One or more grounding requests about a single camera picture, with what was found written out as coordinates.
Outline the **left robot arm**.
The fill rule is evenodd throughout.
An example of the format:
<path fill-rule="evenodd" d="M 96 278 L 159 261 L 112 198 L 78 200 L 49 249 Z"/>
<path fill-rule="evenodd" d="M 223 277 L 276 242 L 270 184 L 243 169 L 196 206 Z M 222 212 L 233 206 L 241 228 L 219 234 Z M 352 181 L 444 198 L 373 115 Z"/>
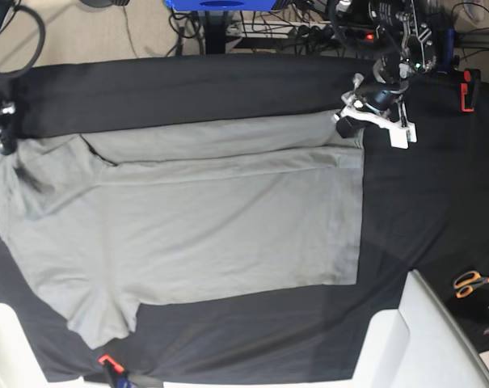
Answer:
<path fill-rule="evenodd" d="M 352 89 L 341 95 L 343 107 L 335 120 L 345 129 L 360 122 L 385 129 L 390 145 L 406 149 L 417 142 L 415 124 L 407 117 L 404 95 L 413 77 L 436 66 L 436 50 L 425 8 L 416 1 L 369 1 L 366 15 L 373 23 L 373 38 L 348 37 L 343 14 L 352 1 L 329 1 L 328 19 L 335 38 L 353 53 L 375 59 L 369 74 L 356 73 Z"/>

